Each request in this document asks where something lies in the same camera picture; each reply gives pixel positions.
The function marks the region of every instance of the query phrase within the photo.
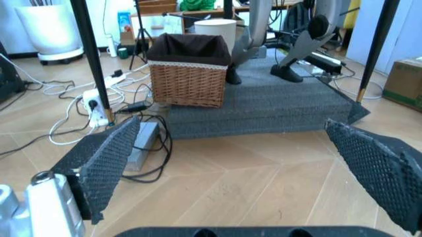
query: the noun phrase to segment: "white wall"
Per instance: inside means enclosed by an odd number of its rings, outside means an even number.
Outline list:
[[[135,13],[133,0],[86,0],[91,24],[98,47],[107,46],[107,40],[103,33],[103,10],[104,2],[107,1],[105,14],[106,33],[112,34],[116,41],[120,40],[117,12],[129,10]],[[73,15],[70,0],[53,0],[55,4],[65,4]],[[14,8],[30,6],[29,0],[0,0],[0,41],[6,48],[7,53],[36,52],[25,32]]]
[[[30,6],[28,0],[0,0],[0,41],[7,53],[35,52],[18,16],[16,6]]]
[[[404,50],[401,49],[403,45],[398,45],[398,42],[401,42],[400,39],[403,37],[407,38],[403,44],[409,40],[416,42],[418,39],[417,34],[419,34],[419,38],[421,37],[421,31],[420,28],[417,27],[417,22],[419,21],[420,25],[422,15],[417,13],[418,8],[416,6],[419,5],[420,9],[421,2],[422,1],[420,0],[400,1],[375,69],[389,74],[392,63],[394,63],[395,60],[404,59],[409,56],[409,54],[404,53]],[[383,3],[384,0],[362,0],[359,15],[356,19],[356,25],[353,29],[352,38],[347,50],[348,58],[361,64],[366,64]],[[408,25],[416,28],[413,28],[413,31],[407,30],[407,35],[404,35],[403,29],[407,29]],[[415,52],[420,52],[422,45],[414,44],[413,48],[415,49]]]
[[[397,60],[422,56],[422,0],[413,0],[412,6],[401,29],[400,36],[386,65],[391,71]]]

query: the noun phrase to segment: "wicker basket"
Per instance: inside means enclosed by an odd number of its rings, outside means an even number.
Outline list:
[[[219,108],[227,66],[148,61],[155,102]]]

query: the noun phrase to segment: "lace trim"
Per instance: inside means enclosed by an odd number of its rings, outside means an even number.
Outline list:
[[[206,68],[215,70],[227,70],[227,66],[202,64],[202,63],[184,63],[184,62],[165,62],[165,61],[152,61],[148,60],[148,64],[151,66],[177,66],[177,67],[191,67],[191,68]]]

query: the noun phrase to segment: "tripod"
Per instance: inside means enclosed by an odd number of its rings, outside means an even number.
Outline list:
[[[138,50],[139,36],[141,36],[141,52],[142,52],[142,57],[140,57],[140,58],[144,63],[147,63],[147,59],[146,59],[147,43],[145,41],[144,33],[146,33],[148,38],[152,41],[152,37],[146,31],[146,29],[144,29],[143,26],[142,26],[141,13],[139,11],[139,8],[140,8],[139,0],[134,0],[134,1],[135,1],[136,13],[138,14],[139,31],[138,31],[138,35],[137,35],[136,40],[135,40],[135,45],[133,47],[133,53],[132,53],[132,58],[130,60],[129,70],[132,70],[133,60],[135,59],[135,56],[138,55],[137,50]]]

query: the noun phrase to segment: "gray metal block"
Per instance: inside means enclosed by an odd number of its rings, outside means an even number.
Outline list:
[[[134,146],[150,149],[158,136],[160,129],[157,122],[141,122],[138,136],[135,140]],[[127,158],[126,171],[140,171],[145,159],[148,156],[148,151],[133,148],[132,153]]]

